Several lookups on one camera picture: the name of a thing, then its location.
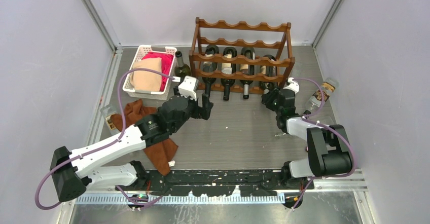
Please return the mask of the green bottle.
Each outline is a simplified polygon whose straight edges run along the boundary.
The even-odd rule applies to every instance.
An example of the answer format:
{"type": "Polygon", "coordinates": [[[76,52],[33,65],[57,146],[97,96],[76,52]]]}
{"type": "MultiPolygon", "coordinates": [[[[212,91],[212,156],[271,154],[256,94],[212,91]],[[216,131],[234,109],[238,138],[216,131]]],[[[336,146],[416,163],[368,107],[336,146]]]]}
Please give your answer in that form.
{"type": "Polygon", "coordinates": [[[174,69],[174,73],[176,77],[180,78],[180,82],[182,82],[186,76],[191,76],[191,69],[187,64],[184,63],[183,54],[181,51],[175,52],[175,59],[177,65],[174,69]]]}

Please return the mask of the dark wine bottle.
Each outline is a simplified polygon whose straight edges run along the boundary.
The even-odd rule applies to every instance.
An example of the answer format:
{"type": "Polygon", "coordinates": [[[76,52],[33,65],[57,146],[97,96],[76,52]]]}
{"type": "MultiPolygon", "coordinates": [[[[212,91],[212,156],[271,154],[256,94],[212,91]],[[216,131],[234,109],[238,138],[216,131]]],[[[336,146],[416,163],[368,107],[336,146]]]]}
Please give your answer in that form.
{"type": "MultiPolygon", "coordinates": [[[[241,55],[244,57],[254,60],[255,59],[255,50],[252,47],[243,47],[241,49],[241,55]]],[[[240,72],[244,75],[252,76],[255,73],[255,66],[249,65],[249,64],[241,64],[239,67],[240,72]]],[[[243,84],[243,99],[247,100],[249,99],[249,88],[250,85],[253,83],[252,80],[240,80],[240,82],[243,84]]]]}

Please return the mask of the clear bottle brown label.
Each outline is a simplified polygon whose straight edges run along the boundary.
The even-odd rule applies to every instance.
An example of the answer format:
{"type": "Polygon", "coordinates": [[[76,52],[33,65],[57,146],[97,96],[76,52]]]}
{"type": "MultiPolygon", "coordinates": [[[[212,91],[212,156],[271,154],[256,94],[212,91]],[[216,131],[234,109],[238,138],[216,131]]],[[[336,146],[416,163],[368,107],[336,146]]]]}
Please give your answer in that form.
{"type": "Polygon", "coordinates": [[[322,103],[327,102],[330,96],[334,93],[339,83],[334,78],[326,78],[321,84],[320,89],[317,89],[305,104],[304,114],[314,114],[321,108],[322,103]]]}

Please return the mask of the dark bottle white label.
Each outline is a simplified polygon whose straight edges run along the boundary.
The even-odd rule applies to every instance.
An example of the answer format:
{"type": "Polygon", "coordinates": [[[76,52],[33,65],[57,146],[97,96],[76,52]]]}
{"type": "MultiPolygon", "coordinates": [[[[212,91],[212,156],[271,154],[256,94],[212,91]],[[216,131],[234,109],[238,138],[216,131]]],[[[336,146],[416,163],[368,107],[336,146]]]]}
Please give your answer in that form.
{"type": "MultiPolygon", "coordinates": [[[[223,51],[225,58],[234,58],[237,56],[237,50],[234,47],[226,47],[223,51]]],[[[234,63],[222,63],[221,72],[223,74],[234,74],[236,73],[236,64],[234,63]]],[[[234,79],[221,79],[221,83],[224,86],[223,100],[228,101],[230,98],[230,90],[235,84],[234,79]]]]}

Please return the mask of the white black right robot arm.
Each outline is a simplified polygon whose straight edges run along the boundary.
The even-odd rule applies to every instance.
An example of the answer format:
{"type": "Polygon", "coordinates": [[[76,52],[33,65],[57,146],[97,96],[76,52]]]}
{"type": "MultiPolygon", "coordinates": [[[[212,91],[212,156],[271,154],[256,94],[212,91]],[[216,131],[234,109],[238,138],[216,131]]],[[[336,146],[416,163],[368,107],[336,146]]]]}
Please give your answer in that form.
{"type": "Polygon", "coordinates": [[[280,182],[294,189],[308,177],[349,176],[355,170],[343,126],[326,125],[296,113],[296,93],[287,88],[265,89],[262,104],[276,113],[276,124],[283,133],[307,143],[308,156],[287,161],[281,168],[280,182]]]}

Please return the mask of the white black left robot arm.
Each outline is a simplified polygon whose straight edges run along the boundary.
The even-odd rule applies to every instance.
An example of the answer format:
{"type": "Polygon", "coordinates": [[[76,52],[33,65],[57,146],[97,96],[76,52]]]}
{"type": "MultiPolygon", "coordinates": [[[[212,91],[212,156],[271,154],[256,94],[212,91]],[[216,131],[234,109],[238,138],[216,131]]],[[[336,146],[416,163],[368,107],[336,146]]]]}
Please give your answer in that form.
{"type": "Polygon", "coordinates": [[[142,190],[148,176],[140,162],[117,167],[105,164],[167,140],[190,118],[208,120],[212,108],[207,94],[202,94],[202,105],[192,96],[174,95],[154,113],[110,138],[75,150],[65,146],[57,148],[50,172],[59,202],[73,200],[96,186],[132,186],[142,190]]]}

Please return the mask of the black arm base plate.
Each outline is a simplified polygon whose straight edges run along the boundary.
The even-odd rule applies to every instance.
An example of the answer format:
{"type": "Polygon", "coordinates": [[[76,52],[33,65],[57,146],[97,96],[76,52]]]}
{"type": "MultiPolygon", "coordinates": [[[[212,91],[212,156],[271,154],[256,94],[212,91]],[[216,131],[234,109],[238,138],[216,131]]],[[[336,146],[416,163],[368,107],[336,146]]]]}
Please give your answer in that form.
{"type": "Polygon", "coordinates": [[[144,191],[156,196],[208,197],[231,196],[238,189],[241,197],[275,196],[278,191],[301,192],[308,183],[307,177],[287,178],[285,170],[172,170],[166,176],[149,170],[143,179],[125,191],[144,191]]]}

